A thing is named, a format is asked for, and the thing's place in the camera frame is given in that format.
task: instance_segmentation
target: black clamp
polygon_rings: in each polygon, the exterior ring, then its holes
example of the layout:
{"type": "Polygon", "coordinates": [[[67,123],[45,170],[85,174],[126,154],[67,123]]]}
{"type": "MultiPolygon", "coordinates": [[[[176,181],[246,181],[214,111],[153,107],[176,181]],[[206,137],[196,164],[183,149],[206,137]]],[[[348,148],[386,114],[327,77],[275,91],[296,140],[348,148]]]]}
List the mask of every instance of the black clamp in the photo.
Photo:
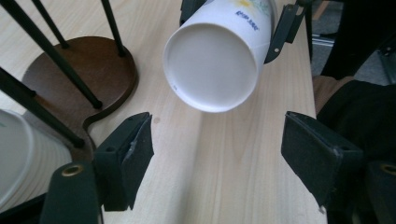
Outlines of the black clamp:
{"type": "Polygon", "coordinates": [[[281,152],[330,224],[396,223],[395,163],[367,161],[343,136],[295,112],[286,114],[281,152]]]}
{"type": "Polygon", "coordinates": [[[126,119],[94,152],[92,162],[57,169],[45,195],[0,214],[0,223],[103,223],[105,211],[133,209],[154,155],[151,115],[126,119]]]}

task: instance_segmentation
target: clamp jaw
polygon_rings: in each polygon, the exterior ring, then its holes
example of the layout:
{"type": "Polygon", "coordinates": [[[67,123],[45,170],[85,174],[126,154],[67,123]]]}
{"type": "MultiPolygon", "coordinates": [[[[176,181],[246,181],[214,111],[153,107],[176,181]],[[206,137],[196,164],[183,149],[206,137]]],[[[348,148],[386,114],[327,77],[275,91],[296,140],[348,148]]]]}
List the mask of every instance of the clamp jaw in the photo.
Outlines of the clamp jaw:
{"type": "Polygon", "coordinates": [[[154,155],[151,115],[126,119],[94,152],[92,162],[73,161],[57,169],[45,195],[0,214],[0,223],[103,223],[102,210],[134,208],[154,155]]]}

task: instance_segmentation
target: light wooden table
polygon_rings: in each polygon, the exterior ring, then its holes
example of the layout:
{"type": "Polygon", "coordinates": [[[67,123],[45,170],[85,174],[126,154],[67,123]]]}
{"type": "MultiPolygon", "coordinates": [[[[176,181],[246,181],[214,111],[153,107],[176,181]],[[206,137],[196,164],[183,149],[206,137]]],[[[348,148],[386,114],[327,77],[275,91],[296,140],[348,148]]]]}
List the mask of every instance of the light wooden table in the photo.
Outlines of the light wooden table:
{"type": "MultiPolygon", "coordinates": [[[[279,6],[289,2],[276,1],[279,6]]],[[[57,44],[31,1],[18,2],[57,44]]],[[[99,0],[43,4],[65,39],[112,38],[99,0]]],[[[325,223],[313,196],[280,154],[286,111],[315,116],[304,25],[294,44],[264,66],[257,89],[244,104],[207,114],[182,103],[163,74],[163,48],[178,27],[181,0],[111,4],[140,80],[134,96],[94,123],[90,133],[99,145],[124,119],[148,111],[155,155],[134,210],[105,213],[105,223],[325,223]]],[[[42,51],[2,8],[0,27],[0,66],[21,79],[42,51]]],[[[23,113],[3,93],[0,107],[23,113]]]]}

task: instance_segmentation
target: white cup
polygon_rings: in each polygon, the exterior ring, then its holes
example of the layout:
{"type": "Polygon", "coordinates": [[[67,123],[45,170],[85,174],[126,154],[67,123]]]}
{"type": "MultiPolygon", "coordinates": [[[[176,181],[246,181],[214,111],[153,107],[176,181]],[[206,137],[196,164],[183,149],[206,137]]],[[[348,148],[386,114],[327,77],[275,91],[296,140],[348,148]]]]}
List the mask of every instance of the white cup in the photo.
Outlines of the white cup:
{"type": "Polygon", "coordinates": [[[242,104],[262,73],[273,0],[208,0],[168,40],[165,76],[185,103],[206,112],[242,104]]]}
{"type": "Polygon", "coordinates": [[[70,161],[59,140],[0,110],[0,213],[47,192],[52,173],[70,161]]]}

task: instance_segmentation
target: brown wooden base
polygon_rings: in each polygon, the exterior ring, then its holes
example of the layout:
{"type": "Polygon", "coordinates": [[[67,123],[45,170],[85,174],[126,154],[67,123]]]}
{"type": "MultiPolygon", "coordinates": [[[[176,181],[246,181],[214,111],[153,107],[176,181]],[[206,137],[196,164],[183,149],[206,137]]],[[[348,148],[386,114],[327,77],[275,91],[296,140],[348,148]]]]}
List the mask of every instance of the brown wooden base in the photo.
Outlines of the brown wooden base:
{"type": "Polygon", "coordinates": [[[86,36],[67,42],[70,45],[68,49],[62,49],[60,45],[55,48],[103,103],[102,108],[93,108],[45,53],[32,62],[22,82],[36,91],[35,99],[41,105],[84,139],[85,146],[74,148],[70,142],[30,112],[23,116],[38,130],[61,139],[70,148],[73,161],[90,161],[95,145],[87,133],[88,127],[125,102],[137,85],[137,72],[131,53],[125,50],[126,56],[120,57],[113,40],[86,36]]]}

